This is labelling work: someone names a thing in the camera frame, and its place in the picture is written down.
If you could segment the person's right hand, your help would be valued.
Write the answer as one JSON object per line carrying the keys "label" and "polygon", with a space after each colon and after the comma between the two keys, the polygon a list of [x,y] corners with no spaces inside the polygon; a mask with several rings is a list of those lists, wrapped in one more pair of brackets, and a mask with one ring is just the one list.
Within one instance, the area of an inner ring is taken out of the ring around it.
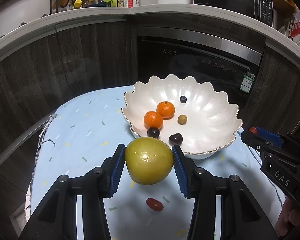
{"label": "person's right hand", "polygon": [[275,224],[275,231],[278,237],[285,237],[289,232],[289,225],[298,227],[300,225],[300,208],[293,201],[286,198],[281,213]]}

